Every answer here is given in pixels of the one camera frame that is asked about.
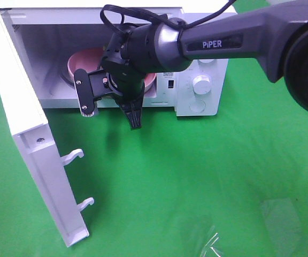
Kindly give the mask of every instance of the robotic arm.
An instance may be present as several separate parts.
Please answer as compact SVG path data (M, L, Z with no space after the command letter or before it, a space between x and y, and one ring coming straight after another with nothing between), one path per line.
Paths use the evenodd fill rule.
M103 69L74 74L81 113L91 116L95 101L111 95L130 121L141 127L144 77L179 72L194 59L256 58L270 82L284 76L294 99L308 110L308 0L296 0L202 24L221 14L235 0L205 19L186 24L144 9L106 5L101 19L114 34L101 61ZM104 11L122 15L112 25ZM123 23L124 15L148 25Z

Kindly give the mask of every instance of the wire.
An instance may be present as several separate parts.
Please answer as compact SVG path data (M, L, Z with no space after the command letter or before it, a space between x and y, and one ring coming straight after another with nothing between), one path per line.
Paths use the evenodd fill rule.
M186 24L185 22L179 22L179 23L173 23L172 21L168 20L166 15L157 15L156 13L153 13L151 11L148 11L143 8L137 8L137 7L130 7L130 8L124 8L124 7L119 7L116 5L112 4L107 4L105 5L102 10L101 10L101 20L102 22L107 25L109 28L111 28L115 33L120 35L123 38L127 37L127 32L124 32L120 30L116 25L111 23L108 18L105 16L105 11L111 11L115 13L119 13L122 17L121 23L124 23L125 16L141 19L141 20L146 20L151 22L152 24L159 24L159 23L164 23L165 25L177 30L185 30L185 29L190 29L193 28L197 25L200 25L202 23L205 23L211 19L214 19L215 17L221 15L229 6L231 6L233 3L235 3L236 0L229 0L221 9L219 9L217 12L206 16L200 20L196 20L192 22L191 24Z

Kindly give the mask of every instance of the label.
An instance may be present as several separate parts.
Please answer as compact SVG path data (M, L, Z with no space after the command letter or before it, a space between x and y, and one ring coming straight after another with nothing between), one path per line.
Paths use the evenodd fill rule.
M221 38L210 38L187 44L188 51L240 48L243 34L235 34Z

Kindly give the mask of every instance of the green backdrop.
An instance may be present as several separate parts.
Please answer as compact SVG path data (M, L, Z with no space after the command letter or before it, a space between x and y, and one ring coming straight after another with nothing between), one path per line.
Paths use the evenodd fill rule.
M214 117L145 109L131 131L118 109L45 113L61 155L85 152L66 171L95 198L90 237L65 247L0 100L0 256L308 256L308 112L255 60L230 60Z

